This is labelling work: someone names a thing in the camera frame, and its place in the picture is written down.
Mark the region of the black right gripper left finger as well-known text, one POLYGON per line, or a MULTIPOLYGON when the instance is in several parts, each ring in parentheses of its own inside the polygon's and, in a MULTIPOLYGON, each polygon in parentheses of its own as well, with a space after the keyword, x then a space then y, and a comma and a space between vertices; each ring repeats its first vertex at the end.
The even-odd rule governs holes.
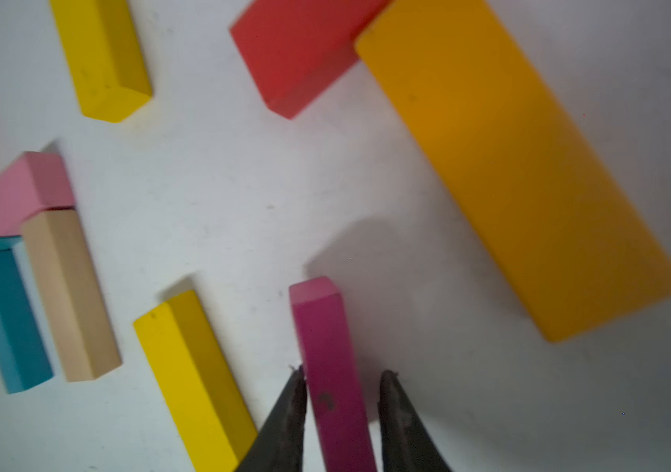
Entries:
POLYGON ((306 379, 299 366, 235 471, 301 472, 307 404, 306 379))

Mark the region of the light pink wooden block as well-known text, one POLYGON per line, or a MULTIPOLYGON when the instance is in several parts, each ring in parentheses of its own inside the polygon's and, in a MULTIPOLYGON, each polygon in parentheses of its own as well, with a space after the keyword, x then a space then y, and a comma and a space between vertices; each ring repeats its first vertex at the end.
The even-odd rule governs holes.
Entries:
POLYGON ((0 237, 19 236, 22 223, 39 212, 75 205, 64 160, 56 153, 23 153, 0 173, 0 237))

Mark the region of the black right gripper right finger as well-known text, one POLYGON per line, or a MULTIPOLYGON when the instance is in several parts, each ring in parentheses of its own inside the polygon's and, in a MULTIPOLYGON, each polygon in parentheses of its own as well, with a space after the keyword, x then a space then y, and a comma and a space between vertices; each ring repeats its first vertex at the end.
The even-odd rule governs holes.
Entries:
POLYGON ((394 371, 381 375, 378 413, 386 472, 451 471, 394 371))

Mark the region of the magenta wooden block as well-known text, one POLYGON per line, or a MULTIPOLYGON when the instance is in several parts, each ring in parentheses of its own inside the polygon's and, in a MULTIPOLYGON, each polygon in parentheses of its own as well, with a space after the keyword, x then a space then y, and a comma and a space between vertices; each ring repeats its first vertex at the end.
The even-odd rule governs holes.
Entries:
POLYGON ((375 471, 345 303, 329 277, 289 288, 292 318, 328 471, 375 471))

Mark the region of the natural beige wooden block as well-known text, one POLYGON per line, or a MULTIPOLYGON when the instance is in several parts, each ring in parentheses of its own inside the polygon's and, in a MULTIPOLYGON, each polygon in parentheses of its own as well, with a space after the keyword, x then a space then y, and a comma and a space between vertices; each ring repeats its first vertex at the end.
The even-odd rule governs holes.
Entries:
POLYGON ((86 382, 122 364, 76 210, 46 210, 21 235, 64 375, 86 382))

